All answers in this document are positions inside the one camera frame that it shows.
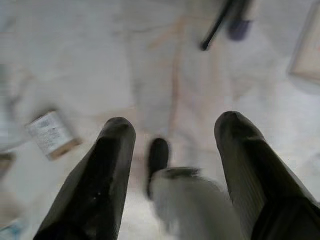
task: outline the foot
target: foot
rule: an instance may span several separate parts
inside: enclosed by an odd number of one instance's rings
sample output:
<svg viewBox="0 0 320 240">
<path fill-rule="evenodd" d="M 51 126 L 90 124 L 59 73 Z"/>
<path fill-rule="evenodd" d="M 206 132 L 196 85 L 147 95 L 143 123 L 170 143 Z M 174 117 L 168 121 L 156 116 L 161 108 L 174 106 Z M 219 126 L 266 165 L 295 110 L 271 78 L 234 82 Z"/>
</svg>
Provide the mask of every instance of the foot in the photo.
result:
<svg viewBox="0 0 320 240">
<path fill-rule="evenodd" d="M 151 181 L 154 174 L 162 169 L 166 169 L 169 163 L 169 145 L 162 139 L 157 138 L 153 140 L 150 146 L 149 158 L 147 163 L 148 182 L 146 192 L 149 199 L 152 199 Z"/>
</svg>

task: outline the white floor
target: white floor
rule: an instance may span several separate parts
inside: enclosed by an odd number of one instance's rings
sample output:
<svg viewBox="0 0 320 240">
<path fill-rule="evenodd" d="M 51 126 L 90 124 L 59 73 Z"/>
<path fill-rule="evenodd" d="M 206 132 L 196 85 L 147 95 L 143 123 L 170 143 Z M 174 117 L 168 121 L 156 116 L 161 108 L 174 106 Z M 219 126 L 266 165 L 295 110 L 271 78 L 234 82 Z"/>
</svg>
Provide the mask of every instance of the white floor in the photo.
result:
<svg viewBox="0 0 320 240">
<path fill-rule="evenodd" d="M 155 136 L 172 142 L 173 165 L 202 168 L 226 188 L 213 128 L 228 110 L 250 118 L 320 201 L 320 87 L 288 74 L 312 2 L 262 0 L 248 39 L 232 42 L 222 30 L 201 52 L 222 0 L 1 1 L 0 64 L 10 72 L 17 121 L 56 108 L 83 139 L 54 162 L 27 136 L 15 149 L 2 186 L 24 212 L 22 239 L 33 238 L 114 116 L 137 131 L 120 240 L 170 239 L 143 192 Z"/>
</svg>

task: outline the black boot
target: black boot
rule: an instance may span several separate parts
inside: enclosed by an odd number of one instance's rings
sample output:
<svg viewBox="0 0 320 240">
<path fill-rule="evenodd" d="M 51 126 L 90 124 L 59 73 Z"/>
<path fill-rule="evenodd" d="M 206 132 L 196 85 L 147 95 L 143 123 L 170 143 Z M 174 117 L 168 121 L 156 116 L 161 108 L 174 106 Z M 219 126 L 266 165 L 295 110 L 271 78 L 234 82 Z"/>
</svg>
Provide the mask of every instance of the black boot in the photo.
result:
<svg viewBox="0 0 320 240">
<path fill-rule="evenodd" d="M 132 156 L 134 127 L 113 118 L 66 179 L 35 240 L 116 240 Z"/>
<path fill-rule="evenodd" d="M 149 158 L 147 162 L 148 181 L 146 193 L 152 199 L 151 181 L 154 174 L 162 169 L 166 169 L 169 163 L 169 145 L 166 140 L 157 138 L 150 145 Z"/>
</svg>

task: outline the marble floor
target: marble floor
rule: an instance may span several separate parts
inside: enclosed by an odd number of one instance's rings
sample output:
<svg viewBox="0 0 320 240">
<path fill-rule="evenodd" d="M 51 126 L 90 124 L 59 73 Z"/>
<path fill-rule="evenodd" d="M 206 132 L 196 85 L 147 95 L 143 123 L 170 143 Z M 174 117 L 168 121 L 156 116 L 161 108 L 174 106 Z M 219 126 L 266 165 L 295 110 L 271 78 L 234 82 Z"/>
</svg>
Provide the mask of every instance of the marble floor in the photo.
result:
<svg viewBox="0 0 320 240">
<path fill-rule="evenodd" d="M 226 189 L 213 128 L 229 110 L 250 118 L 320 201 L 320 87 L 288 74 L 312 2 L 263 0 L 245 41 L 222 29 L 202 52 L 222 0 L 2 0 L 0 64 L 16 121 L 24 129 L 56 108 L 83 140 L 49 162 L 21 130 L 1 182 L 21 207 L 21 239 L 33 238 L 64 179 L 115 116 L 137 132 L 120 240 L 170 239 L 144 194 L 156 136 L 170 140 L 172 165 L 199 167 Z"/>
</svg>

